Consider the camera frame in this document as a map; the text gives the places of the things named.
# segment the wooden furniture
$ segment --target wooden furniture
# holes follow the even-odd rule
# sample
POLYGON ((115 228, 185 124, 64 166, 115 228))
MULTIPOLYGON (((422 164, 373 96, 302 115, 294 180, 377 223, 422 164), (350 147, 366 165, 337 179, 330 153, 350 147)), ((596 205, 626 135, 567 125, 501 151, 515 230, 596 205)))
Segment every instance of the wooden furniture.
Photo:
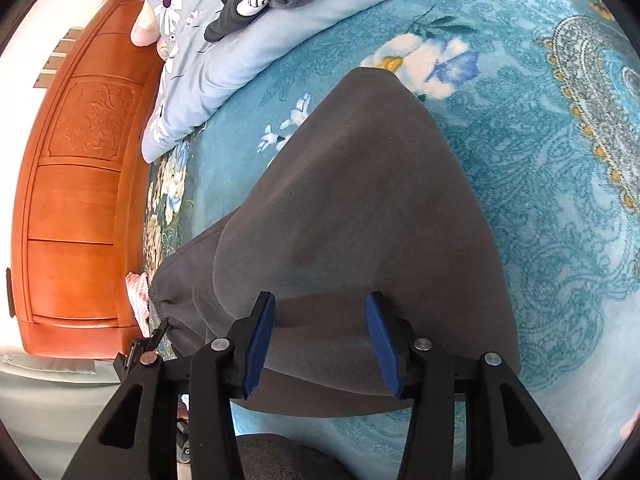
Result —
POLYGON ((28 353, 113 358, 140 336, 124 279, 142 267, 140 137, 162 70, 155 45, 129 39, 143 1, 107 1, 57 69, 31 130, 11 254, 28 353))

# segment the pillow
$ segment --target pillow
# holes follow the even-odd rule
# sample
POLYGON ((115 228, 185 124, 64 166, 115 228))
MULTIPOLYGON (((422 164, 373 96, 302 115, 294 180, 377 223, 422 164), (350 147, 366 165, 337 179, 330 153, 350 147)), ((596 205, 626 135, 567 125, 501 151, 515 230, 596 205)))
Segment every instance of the pillow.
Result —
MULTIPOLYGON (((172 105, 174 88, 186 67, 212 46, 204 40, 204 29, 215 19, 222 7, 221 0, 145 0, 145 7, 140 12, 139 19, 143 15, 152 16, 157 31, 155 36, 150 34, 145 37, 149 41, 145 44, 157 41, 158 54, 165 59, 156 108, 143 134, 143 139, 146 139, 143 143, 154 145, 154 153, 169 151, 186 134, 180 132, 179 135, 169 136, 164 126, 164 114, 167 107, 184 105, 180 100, 176 100, 175 105, 172 105)), ((148 154, 145 156, 144 150, 143 156, 147 162, 156 158, 148 154)))

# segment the white flower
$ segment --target white flower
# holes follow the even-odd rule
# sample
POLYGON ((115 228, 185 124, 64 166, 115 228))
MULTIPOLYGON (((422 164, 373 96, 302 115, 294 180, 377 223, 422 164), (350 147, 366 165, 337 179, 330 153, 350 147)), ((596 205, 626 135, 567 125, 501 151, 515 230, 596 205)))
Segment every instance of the white flower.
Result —
POLYGON ((276 142, 278 142, 278 136, 271 131, 271 125, 267 124, 267 127, 264 129, 264 135, 262 136, 262 142, 258 144, 258 153, 263 152, 276 142))
POLYGON ((164 62, 164 69, 168 74, 174 71, 174 58, 179 51, 180 49, 178 48, 178 43, 176 42, 174 47, 171 49, 171 52, 169 52, 168 59, 164 62))
POLYGON ((162 262, 162 231, 158 223, 158 215, 151 215, 146 223, 144 248, 146 270, 149 280, 152 280, 162 262))
POLYGON ((305 94, 302 97, 302 99, 298 99, 298 102, 296 103, 296 107, 291 111, 289 115, 289 119, 287 119, 280 125, 280 129, 284 130, 285 128, 289 128, 292 124, 295 124, 296 126, 300 126, 300 124, 305 122, 306 118, 309 117, 308 108, 309 108, 310 101, 311 101, 311 95, 309 94, 305 94))
POLYGON ((152 206, 153 201, 154 201, 154 189, 156 188, 156 186, 154 184, 155 184, 155 182, 151 182, 151 184, 149 184, 149 191, 146 194, 146 208, 147 209, 151 209, 151 206, 152 206))
POLYGON ((166 72, 162 70, 160 74, 160 86, 158 87, 158 95, 164 94, 164 89, 166 88, 166 72))
POLYGON ((168 137, 166 129, 164 128, 164 123, 162 122, 162 108, 164 107, 164 102, 160 103, 156 110, 152 115, 152 121, 149 125, 151 132, 153 133, 154 140, 156 142, 161 142, 162 140, 168 137))
POLYGON ((172 150, 167 164, 164 167, 161 195, 166 195, 164 220, 167 225, 169 225, 174 219, 174 216, 179 213, 180 206, 182 205, 189 151, 189 143, 185 141, 181 142, 172 150))
POLYGON ((280 151, 282 148, 284 148, 284 145, 289 142, 289 139, 291 138, 292 134, 289 134, 288 136, 286 136, 284 139, 282 139, 280 142, 278 142, 276 144, 276 150, 280 151))
POLYGON ((360 66, 389 70, 411 92, 444 99, 478 76, 478 55, 459 38, 423 41, 415 34, 402 34, 363 59, 360 66))
POLYGON ((158 0, 159 5, 154 9, 154 14, 158 17, 158 24, 168 36, 175 32, 175 25, 180 21, 178 10, 182 10, 182 0, 158 0))
POLYGON ((187 25, 193 25, 193 22, 195 22, 201 15, 202 15, 202 10, 192 10, 187 16, 185 23, 187 25))

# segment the blue gripper pad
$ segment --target blue gripper pad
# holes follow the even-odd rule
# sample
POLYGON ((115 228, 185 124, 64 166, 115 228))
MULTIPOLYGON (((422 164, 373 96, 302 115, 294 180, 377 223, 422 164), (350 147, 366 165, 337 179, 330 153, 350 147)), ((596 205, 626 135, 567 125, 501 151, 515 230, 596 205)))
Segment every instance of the blue gripper pad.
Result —
POLYGON ((264 306, 246 352, 244 382, 242 383, 245 398, 249 397, 260 383, 260 375, 267 357, 271 333, 276 322, 276 299, 270 292, 262 292, 262 294, 266 295, 263 300, 264 306))
POLYGON ((376 351, 378 366, 382 372, 385 386, 393 392, 394 396, 398 397, 402 393, 402 383, 398 369, 398 355, 396 354, 385 320, 380 313, 380 306, 373 294, 367 296, 365 311, 367 314, 369 336, 373 343, 373 348, 376 351))

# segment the blue floral blanket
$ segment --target blue floral blanket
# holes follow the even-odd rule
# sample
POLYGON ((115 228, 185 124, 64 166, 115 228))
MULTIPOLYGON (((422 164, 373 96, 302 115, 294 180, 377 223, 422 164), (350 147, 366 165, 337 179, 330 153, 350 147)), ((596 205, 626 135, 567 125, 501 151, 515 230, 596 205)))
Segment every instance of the blue floral blanket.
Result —
MULTIPOLYGON (((394 72, 438 121, 497 241, 520 378, 597 478, 640 413, 640 62, 600 0, 389 0, 310 38, 156 164, 148 261, 238 206, 357 66, 394 72)), ((239 432, 291 436, 367 480, 395 478, 409 416, 234 408, 239 432)))

